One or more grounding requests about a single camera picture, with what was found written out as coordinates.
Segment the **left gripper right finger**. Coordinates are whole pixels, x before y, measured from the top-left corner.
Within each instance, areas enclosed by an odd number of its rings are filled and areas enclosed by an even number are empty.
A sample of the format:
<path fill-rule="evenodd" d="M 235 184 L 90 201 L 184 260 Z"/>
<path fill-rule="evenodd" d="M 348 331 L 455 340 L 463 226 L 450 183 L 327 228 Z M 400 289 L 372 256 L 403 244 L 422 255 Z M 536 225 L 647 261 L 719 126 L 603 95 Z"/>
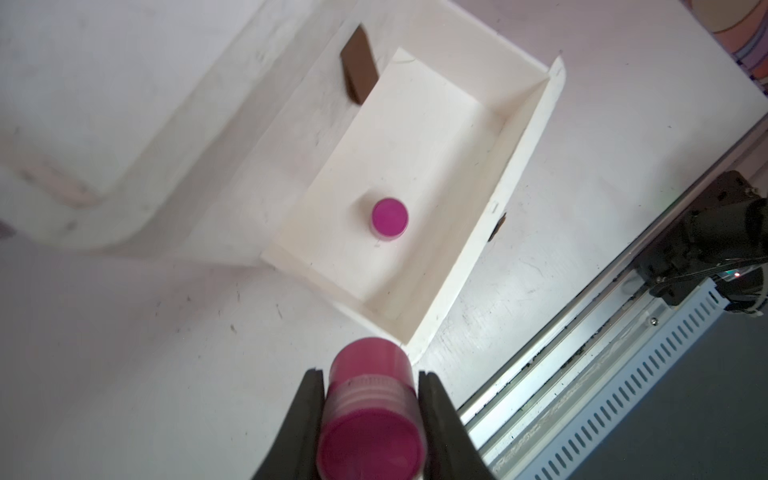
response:
<path fill-rule="evenodd" d="M 434 372 L 419 372 L 418 402 L 427 444 L 423 478 L 494 480 Z"/>

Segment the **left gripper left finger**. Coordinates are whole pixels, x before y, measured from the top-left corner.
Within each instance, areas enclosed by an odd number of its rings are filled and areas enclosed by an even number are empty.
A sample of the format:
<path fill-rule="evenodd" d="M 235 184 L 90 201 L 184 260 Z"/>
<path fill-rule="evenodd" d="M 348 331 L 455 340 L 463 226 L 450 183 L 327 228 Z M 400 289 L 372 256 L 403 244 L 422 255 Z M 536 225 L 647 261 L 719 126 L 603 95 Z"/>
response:
<path fill-rule="evenodd" d="M 323 372 L 307 370 L 277 436 L 253 480 L 320 479 L 316 466 L 325 404 Z"/>

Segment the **magenta paint can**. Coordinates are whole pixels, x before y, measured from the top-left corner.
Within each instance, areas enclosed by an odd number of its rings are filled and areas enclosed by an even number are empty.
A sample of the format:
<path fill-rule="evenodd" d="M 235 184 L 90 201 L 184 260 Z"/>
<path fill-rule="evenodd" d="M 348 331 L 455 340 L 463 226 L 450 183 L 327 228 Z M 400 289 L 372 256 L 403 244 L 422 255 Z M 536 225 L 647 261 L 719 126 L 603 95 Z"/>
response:
<path fill-rule="evenodd" d="M 409 224 L 405 204 L 392 197 L 377 201 L 371 209 L 370 228 L 381 240 L 395 240 L 402 236 Z"/>
<path fill-rule="evenodd" d="M 357 340 L 334 358 L 316 466 L 323 479 L 416 479 L 426 437 L 412 365 L 395 343 Z"/>

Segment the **white bottom drawer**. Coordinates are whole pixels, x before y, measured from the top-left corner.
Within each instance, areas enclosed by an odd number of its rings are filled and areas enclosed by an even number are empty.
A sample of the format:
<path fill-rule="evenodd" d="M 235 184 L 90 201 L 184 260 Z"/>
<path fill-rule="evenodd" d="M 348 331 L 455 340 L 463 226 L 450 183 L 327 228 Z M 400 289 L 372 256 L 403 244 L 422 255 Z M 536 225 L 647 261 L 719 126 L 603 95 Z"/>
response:
<path fill-rule="evenodd" d="M 521 53 L 502 77 L 534 84 L 498 113 L 425 57 L 399 49 L 263 258 L 419 359 L 501 219 L 562 93 L 564 62 Z M 402 201 L 405 233 L 381 240 L 370 213 Z"/>

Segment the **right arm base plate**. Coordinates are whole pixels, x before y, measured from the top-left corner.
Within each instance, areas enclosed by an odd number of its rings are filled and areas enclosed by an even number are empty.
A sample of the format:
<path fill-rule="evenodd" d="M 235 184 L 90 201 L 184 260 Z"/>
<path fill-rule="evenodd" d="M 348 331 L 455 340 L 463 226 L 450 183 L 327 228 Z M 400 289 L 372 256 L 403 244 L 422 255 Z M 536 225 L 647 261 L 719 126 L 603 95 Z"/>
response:
<path fill-rule="evenodd" d="M 767 306 L 767 199 L 741 173 L 720 174 L 633 268 L 669 306 L 710 279 L 728 311 L 758 315 Z"/>

